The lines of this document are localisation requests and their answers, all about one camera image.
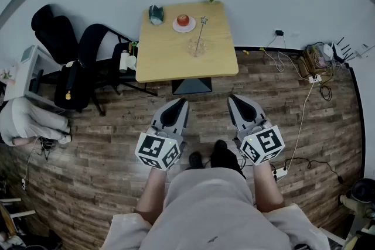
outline black shoe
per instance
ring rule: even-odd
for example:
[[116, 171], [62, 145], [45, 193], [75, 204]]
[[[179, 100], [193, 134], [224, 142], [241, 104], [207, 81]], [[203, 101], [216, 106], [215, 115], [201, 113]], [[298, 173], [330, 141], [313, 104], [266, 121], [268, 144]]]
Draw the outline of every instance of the black shoe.
[[217, 140], [213, 146], [213, 150], [228, 149], [228, 145], [223, 140]]
[[204, 165], [202, 163], [202, 156], [198, 151], [193, 152], [189, 156], [189, 164], [191, 169], [204, 169]]

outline white cable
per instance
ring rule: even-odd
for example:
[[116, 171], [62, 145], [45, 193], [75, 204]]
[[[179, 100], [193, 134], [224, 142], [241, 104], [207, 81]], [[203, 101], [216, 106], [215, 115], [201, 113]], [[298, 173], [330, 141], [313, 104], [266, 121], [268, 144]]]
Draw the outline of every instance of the white cable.
[[282, 62], [282, 60], [280, 59], [280, 54], [282, 54], [283, 56], [286, 56], [287, 58], [290, 59], [292, 65], [293, 65], [293, 67], [294, 67], [294, 69], [297, 71], [298, 76], [300, 76], [300, 78], [303, 79], [303, 80], [307, 80], [307, 81], [309, 81], [308, 79], [303, 78], [303, 77], [300, 75], [300, 73], [298, 72], [298, 69], [297, 69], [297, 67], [294, 65], [292, 59], [291, 59], [289, 56], [287, 56], [286, 54], [283, 54], [283, 52], [277, 52], [277, 56], [278, 56], [278, 58], [279, 58], [279, 62], [282, 64], [282, 70], [280, 70], [280, 69], [278, 68], [277, 63], [276, 63], [275, 59], [274, 59], [272, 56], [270, 56], [265, 50], [264, 50], [264, 53], [265, 53], [266, 55], [268, 55], [270, 58], [272, 58], [272, 59], [274, 60], [274, 62], [275, 62], [275, 66], [276, 66], [276, 69], [277, 69], [279, 72], [283, 72], [284, 69], [285, 69], [285, 65], [284, 65], [284, 63]]
[[[286, 54], [283, 54], [282, 52], [277, 51], [277, 57], [279, 58], [279, 62], [282, 64], [282, 70], [280, 70], [279, 67], [277, 66], [277, 63], [276, 63], [275, 59], [274, 59], [272, 56], [270, 56], [270, 55], [265, 51], [265, 50], [267, 49], [267, 47], [268, 47], [270, 44], [272, 44], [273, 41], [274, 41], [277, 37], [278, 37], [278, 36], [274, 37], [274, 39], [273, 39], [272, 41], [270, 41], [269, 44], [268, 44], [268, 45], [264, 48], [264, 50], [263, 50], [264, 53], [265, 53], [266, 55], [268, 55], [270, 58], [272, 58], [272, 59], [274, 60], [274, 62], [275, 62], [275, 67], [276, 67], [277, 71], [279, 71], [279, 72], [283, 72], [284, 69], [285, 69], [285, 65], [284, 65], [284, 63], [282, 62], [282, 60], [280, 59], [280, 53], [281, 53], [283, 56], [286, 56], [287, 58], [290, 59], [292, 65], [293, 65], [293, 67], [294, 67], [294, 69], [297, 71], [298, 76], [300, 76], [300, 78], [302, 78], [303, 80], [307, 80], [307, 81], [309, 81], [308, 79], [303, 78], [303, 77], [300, 75], [300, 73], [298, 72], [297, 67], [294, 65], [292, 59], [291, 59], [289, 56], [287, 56]], [[285, 44], [285, 37], [282, 36], [282, 38], [284, 39], [284, 46], [285, 46], [285, 49], [287, 49], [287, 44]]]
[[275, 67], [276, 67], [277, 71], [279, 71], [279, 72], [283, 72], [284, 71], [285, 66], [284, 66], [284, 63], [280, 59], [279, 52], [277, 52], [277, 56], [279, 58], [279, 62], [282, 64], [282, 70], [279, 69], [279, 67], [277, 66], [277, 63], [276, 63], [275, 59], [272, 56], [270, 56], [266, 51], [264, 51], [264, 53], [274, 60]]
[[30, 153], [30, 156], [29, 156], [29, 159], [28, 159], [28, 164], [26, 165], [25, 177], [23, 178], [24, 180], [26, 180], [26, 177], [28, 176], [29, 162], [30, 162], [31, 156], [32, 156], [33, 153], [34, 153], [34, 148], [35, 148], [35, 144], [36, 144], [36, 141], [37, 141], [37, 140], [38, 140], [38, 139], [35, 138], [35, 142], [34, 142], [34, 145], [33, 145], [33, 149], [31, 150], [31, 153]]
[[291, 162], [289, 163], [289, 166], [287, 168], [287, 174], [288, 174], [288, 171], [289, 171], [289, 168], [291, 167], [292, 165], [292, 162], [293, 162], [293, 158], [294, 158], [294, 154], [297, 150], [297, 145], [298, 145], [298, 139], [299, 139], [299, 134], [301, 133], [301, 129], [302, 129], [302, 123], [304, 121], [304, 115], [305, 115], [305, 106], [306, 106], [306, 102], [307, 100], [309, 99], [309, 96], [311, 94], [311, 91], [312, 91], [312, 88], [314, 87], [314, 83], [312, 83], [311, 85], [311, 88], [310, 88], [310, 91], [309, 91], [309, 94], [307, 95], [306, 99], [305, 99], [305, 102], [304, 102], [304, 108], [302, 109], [302, 118], [301, 118], [301, 124], [299, 126], [299, 130], [298, 130], [298, 134], [297, 134], [297, 140], [295, 141], [295, 147], [294, 147], [294, 151], [293, 151], [293, 155], [292, 155], [292, 158], [290, 159]]

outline white plate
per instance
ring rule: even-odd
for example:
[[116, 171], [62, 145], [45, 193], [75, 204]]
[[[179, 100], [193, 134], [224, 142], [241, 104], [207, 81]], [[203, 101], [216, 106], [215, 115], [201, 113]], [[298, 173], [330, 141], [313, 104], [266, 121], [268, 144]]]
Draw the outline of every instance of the white plate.
[[195, 19], [189, 16], [189, 24], [186, 26], [179, 26], [177, 23], [177, 18], [173, 21], [172, 27], [177, 32], [191, 32], [195, 28]]

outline wooden table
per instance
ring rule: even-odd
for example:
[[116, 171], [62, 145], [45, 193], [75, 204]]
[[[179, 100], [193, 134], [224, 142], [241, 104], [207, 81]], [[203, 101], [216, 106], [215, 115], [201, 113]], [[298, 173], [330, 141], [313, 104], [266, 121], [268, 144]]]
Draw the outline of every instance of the wooden table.
[[[176, 32], [172, 27], [172, 22], [181, 14], [196, 20], [196, 27], [189, 33]], [[201, 38], [207, 51], [195, 57], [189, 53], [189, 40], [198, 38], [204, 16], [208, 21]], [[173, 80], [174, 94], [190, 94], [211, 91], [209, 77], [237, 73], [232, 36], [221, 2], [164, 6], [164, 22], [159, 26], [149, 21], [148, 9], [144, 10], [138, 45], [138, 82]]]

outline red apple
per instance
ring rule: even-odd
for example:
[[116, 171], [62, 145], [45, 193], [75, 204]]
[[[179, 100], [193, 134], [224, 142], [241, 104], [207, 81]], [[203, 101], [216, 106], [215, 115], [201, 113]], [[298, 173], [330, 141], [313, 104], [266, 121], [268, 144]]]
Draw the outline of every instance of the red apple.
[[177, 23], [179, 26], [186, 26], [189, 24], [189, 16], [187, 15], [179, 15], [177, 17]]

